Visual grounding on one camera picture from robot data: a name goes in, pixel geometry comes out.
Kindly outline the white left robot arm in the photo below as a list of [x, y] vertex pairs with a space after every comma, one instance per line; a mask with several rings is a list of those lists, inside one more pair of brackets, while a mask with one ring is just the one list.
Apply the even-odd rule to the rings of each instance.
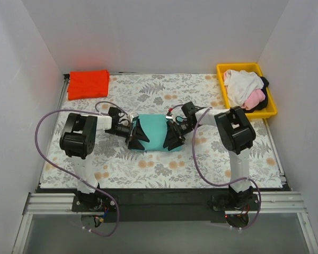
[[114, 211], [115, 201], [100, 193], [92, 169], [91, 153], [94, 150], [96, 132], [102, 130], [108, 134], [125, 138], [128, 149], [144, 150], [142, 142], [149, 143], [149, 138], [141, 127], [137, 114], [126, 118], [126, 125], [122, 124], [122, 117], [126, 115], [117, 107], [110, 107], [107, 115], [82, 115], [69, 113], [61, 133], [59, 145], [70, 157], [75, 175], [79, 177], [77, 185], [77, 205], [83, 205], [89, 211]]

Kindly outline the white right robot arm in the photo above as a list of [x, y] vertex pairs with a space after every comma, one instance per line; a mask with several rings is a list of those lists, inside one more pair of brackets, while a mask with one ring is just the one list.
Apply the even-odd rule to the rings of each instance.
[[166, 114], [167, 133], [163, 148], [169, 151], [182, 146], [185, 136], [192, 132], [194, 147], [197, 128], [210, 125], [218, 128], [223, 146], [229, 153], [231, 180], [228, 186], [227, 203], [235, 210], [244, 209], [253, 197], [253, 187], [249, 180], [249, 154], [256, 139], [256, 133], [240, 107], [227, 110], [212, 110], [197, 107], [193, 102], [181, 106], [185, 119], [174, 119], [172, 109]]

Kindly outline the teal t shirt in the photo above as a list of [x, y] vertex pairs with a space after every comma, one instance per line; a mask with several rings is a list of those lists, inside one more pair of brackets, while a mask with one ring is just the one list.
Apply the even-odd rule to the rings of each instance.
[[140, 124], [150, 142], [140, 141], [144, 151], [170, 152], [163, 148], [167, 134], [167, 119], [163, 114], [140, 114]]

